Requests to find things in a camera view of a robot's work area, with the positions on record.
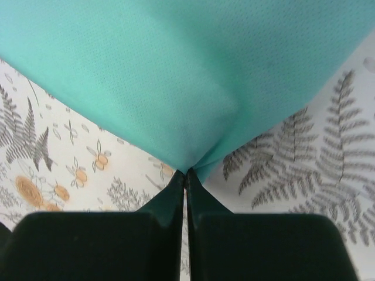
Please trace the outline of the turquoise t shirt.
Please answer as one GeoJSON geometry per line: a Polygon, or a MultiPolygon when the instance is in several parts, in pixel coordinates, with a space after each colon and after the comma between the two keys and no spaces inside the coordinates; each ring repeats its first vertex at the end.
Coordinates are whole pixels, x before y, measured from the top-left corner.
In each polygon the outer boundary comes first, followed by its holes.
{"type": "Polygon", "coordinates": [[[303,108],[373,29],[373,1],[2,1],[1,57],[205,178],[303,108]]]}

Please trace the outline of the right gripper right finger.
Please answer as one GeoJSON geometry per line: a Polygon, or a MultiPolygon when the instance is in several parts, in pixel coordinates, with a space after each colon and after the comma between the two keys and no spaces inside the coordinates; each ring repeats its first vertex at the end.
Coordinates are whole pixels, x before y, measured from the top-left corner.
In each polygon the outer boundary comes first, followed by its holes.
{"type": "Polygon", "coordinates": [[[333,222],[316,214],[235,214],[186,173],[192,280],[357,280],[333,222]]]}

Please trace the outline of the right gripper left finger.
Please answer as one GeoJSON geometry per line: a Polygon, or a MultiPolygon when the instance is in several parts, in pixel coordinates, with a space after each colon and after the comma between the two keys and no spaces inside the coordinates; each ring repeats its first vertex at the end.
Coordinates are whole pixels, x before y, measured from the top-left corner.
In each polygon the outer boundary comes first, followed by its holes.
{"type": "Polygon", "coordinates": [[[179,280],[184,175],[134,212],[39,212],[1,249],[2,280],[179,280]]]}

